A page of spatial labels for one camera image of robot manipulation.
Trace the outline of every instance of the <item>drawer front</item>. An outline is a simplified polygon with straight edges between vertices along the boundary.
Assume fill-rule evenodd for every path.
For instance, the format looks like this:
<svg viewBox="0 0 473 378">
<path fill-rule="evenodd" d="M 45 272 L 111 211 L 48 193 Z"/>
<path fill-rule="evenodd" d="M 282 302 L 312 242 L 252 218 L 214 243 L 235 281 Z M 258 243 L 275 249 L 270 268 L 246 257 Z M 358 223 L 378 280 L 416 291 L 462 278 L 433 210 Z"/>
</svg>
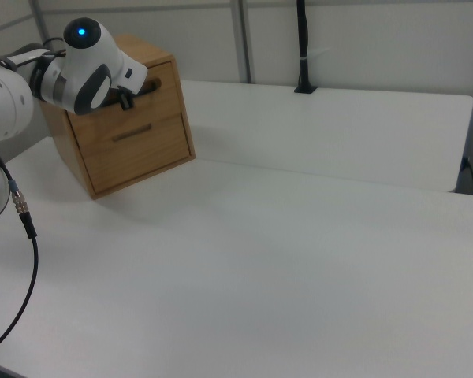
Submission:
<svg viewBox="0 0 473 378">
<path fill-rule="evenodd" d="M 113 148 L 113 138 L 133 132 L 150 122 L 164 120 L 181 113 L 173 68 L 170 62 L 148 70 L 143 87 L 159 83 L 160 87 L 149 94 L 134 98 L 135 106 L 124 111 L 114 104 L 85 116 L 69 113 L 74 135 L 83 157 L 101 154 Z"/>
<path fill-rule="evenodd" d="M 146 121 L 112 135 L 106 144 L 106 150 L 83 156 L 97 194 L 189 156 L 180 114 Z"/>
</svg>

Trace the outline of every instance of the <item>wooden drawer box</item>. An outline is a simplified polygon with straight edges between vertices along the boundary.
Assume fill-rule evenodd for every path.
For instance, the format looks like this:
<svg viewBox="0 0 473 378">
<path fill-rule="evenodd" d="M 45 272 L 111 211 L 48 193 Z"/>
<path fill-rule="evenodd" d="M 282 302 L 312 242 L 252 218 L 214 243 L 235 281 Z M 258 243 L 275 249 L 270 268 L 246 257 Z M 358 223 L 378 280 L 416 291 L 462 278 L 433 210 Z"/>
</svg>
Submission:
<svg viewBox="0 0 473 378">
<path fill-rule="evenodd" d="M 148 68 L 143 87 L 158 89 L 77 116 L 41 102 L 58 152 L 95 199 L 195 158 L 177 65 L 172 54 L 132 35 L 117 45 Z"/>
</svg>

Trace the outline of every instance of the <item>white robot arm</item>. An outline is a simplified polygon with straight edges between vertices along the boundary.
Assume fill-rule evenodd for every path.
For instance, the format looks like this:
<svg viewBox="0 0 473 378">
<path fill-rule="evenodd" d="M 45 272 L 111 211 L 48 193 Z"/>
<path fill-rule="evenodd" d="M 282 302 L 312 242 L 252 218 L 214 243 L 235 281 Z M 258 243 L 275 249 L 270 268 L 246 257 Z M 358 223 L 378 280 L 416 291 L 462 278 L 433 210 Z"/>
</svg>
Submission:
<svg viewBox="0 0 473 378">
<path fill-rule="evenodd" d="M 33 97 L 82 115 L 99 108 L 110 88 L 140 91 L 147 68 L 119 50 L 98 21 L 73 20 L 63 39 L 63 54 L 32 44 L 2 59 L 8 68 L 0 65 L 0 141 L 28 126 Z M 0 213 L 9 198 L 6 183 L 0 169 Z"/>
</svg>

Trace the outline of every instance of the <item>white table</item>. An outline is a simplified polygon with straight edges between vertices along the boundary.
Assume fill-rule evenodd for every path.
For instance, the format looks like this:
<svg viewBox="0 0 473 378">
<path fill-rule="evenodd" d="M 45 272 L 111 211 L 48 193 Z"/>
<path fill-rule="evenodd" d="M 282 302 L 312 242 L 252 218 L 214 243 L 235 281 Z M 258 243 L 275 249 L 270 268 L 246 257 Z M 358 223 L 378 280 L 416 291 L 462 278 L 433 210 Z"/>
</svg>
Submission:
<svg viewBox="0 0 473 378">
<path fill-rule="evenodd" d="M 197 159 L 93 202 L 44 139 L 9 164 L 38 283 L 27 377 L 473 377 L 473 197 Z M 0 218 L 0 332 L 32 267 Z"/>
<path fill-rule="evenodd" d="M 199 158 L 453 191 L 473 98 L 183 81 Z"/>
</svg>

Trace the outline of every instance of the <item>cable connector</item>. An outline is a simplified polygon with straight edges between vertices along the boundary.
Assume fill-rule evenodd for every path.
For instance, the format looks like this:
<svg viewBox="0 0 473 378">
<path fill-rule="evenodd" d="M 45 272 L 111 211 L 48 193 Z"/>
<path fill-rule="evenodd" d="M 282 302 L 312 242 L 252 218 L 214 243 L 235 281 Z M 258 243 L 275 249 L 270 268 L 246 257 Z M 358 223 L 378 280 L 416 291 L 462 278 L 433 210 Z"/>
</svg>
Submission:
<svg viewBox="0 0 473 378">
<path fill-rule="evenodd" d="M 13 202 L 16 205 L 16 211 L 18 214 L 24 214 L 29 211 L 28 204 L 24 199 L 23 193 L 21 191 L 14 191 L 13 192 Z"/>
</svg>

